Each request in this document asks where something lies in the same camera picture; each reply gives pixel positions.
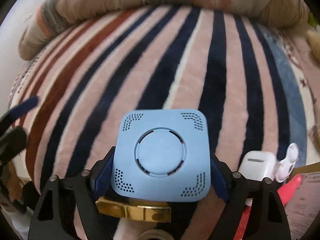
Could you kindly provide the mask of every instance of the metal screw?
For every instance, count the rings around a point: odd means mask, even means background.
[[[58,178],[57,175],[52,175],[49,180],[50,181],[55,181],[57,178]]]
[[[264,182],[267,183],[267,184],[271,184],[272,183],[272,179],[264,178]]]
[[[239,179],[241,177],[241,174],[237,171],[235,171],[234,173],[232,173],[232,176],[236,179]]]
[[[83,177],[86,177],[86,176],[88,176],[89,174],[90,174],[90,171],[89,171],[89,170],[84,170],[84,171],[81,172],[81,176],[83,176]]]

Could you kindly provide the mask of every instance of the shiny gold object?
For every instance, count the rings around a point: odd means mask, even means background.
[[[96,202],[101,214],[138,221],[170,223],[171,208],[166,202],[128,199],[127,203],[101,197]]]

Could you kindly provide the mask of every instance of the blue stripe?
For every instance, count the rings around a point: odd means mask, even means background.
[[[291,64],[283,50],[277,44],[276,39],[266,28],[260,25],[259,27],[276,60],[276,67],[287,98],[290,124],[289,143],[295,142],[299,147],[299,159],[296,167],[304,166],[306,165],[307,158],[307,124],[299,86]]]
[[[251,21],[251,24],[255,30],[255,33],[263,47],[264,54],[267,59],[270,76],[272,80],[273,90],[276,99],[276,108],[278,115],[278,160],[283,160],[286,155],[286,151],[290,141],[290,126],[289,126],[289,113],[287,106],[287,98],[284,93],[281,79],[279,77],[278,69],[276,66],[275,58],[272,51],[264,38],[261,30],[258,28],[256,22]]]
[[[239,160],[240,164],[247,152],[254,150],[261,151],[263,143],[264,109],[260,75],[252,44],[241,17],[234,15],[234,19],[241,42],[242,58],[247,85],[248,121],[244,146]]]
[[[169,95],[182,54],[198,22],[200,8],[192,8],[178,36],[162,57],[138,103],[137,109],[161,109]]]
[[[210,154],[215,154],[222,126],[227,83],[227,40],[222,11],[214,11],[212,39],[199,111],[207,118]]]
[[[99,103],[92,111],[86,122],[84,130],[82,131],[73,151],[66,177],[75,176],[84,169],[87,159],[90,156],[94,140],[100,132],[102,122],[107,117],[109,108],[117,96],[124,80],[149,44],[162,31],[178,10],[179,7],[172,7],[171,10],[146,34],[146,36],[142,38],[142,40],[121,62],[120,66],[111,77],[109,84],[105,87]]]
[[[93,65],[88,69],[85,73],[81,81],[79,82],[76,89],[73,91],[72,95],[69,97],[66,105],[60,113],[60,116],[56,122],[55,127],[53,128],[50,141],[47,146],[47,152],[45,153],[44,163],[41,171],[41,179],[40,179],[40,189],[42,190],[52,175],[54,161],[56,158],[57,149],[60,143],[61,136],[63,131],[67,125],[67,122],[70,118],[72,110],[77,103],[79,97],[81,96],[84,89],[87,87],[90,79],[96,73],[96,71],[100,68],[103,61],[122,43],[122,41],[127,38],[141,23],[145,21],[147,17],[151,15],[151,13],[155,10],[155,8],[150,8],[144,15],[142,15],[137,21],[135,21],[123,34],[121,34],[101,55],[100,57],[93,63]]]

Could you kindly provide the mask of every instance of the striped fabric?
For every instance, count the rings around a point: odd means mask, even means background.
[[[298,165],[306,161],[304,105],[287,57],[268,30],[221,11],[143,7],[87,21],[29,63],[11,105],[30,95],[41,102],[16,125],[29,133],[26,166],[39,191],[52,174],[74,176],[102,159],[133,109],[199,109],[210,151],[231,170],[251,150],[281,160],[291,142]],[[170,224],[105,217],[106,229],[115,240],[154,227],[203,240],[224,205],[211,190],[199,203],[171,206]]]

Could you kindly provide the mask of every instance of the circular vent slot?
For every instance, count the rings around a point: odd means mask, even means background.
[[[195,129],[203,131],[202,120],[198,114],[181,113],[181,115],[186,120],[193,120]]]
[[[205,188],[205,172],[196,177],[196,183],[192,187],[185,187],[180,197],[193,197],[201,194]]]
[[[141,117],[143,116],[142,113],[136,113],[136,114],[130,114],[127,116],[127,118],[124,120],[124,124],[122,127],[122,131],[127,131],[130,129],[130,125],[132,121],[139,121]]]
[[[134,193],[133,186],[123,180],[123,171],[116,169],[115,183],[119,190]]]

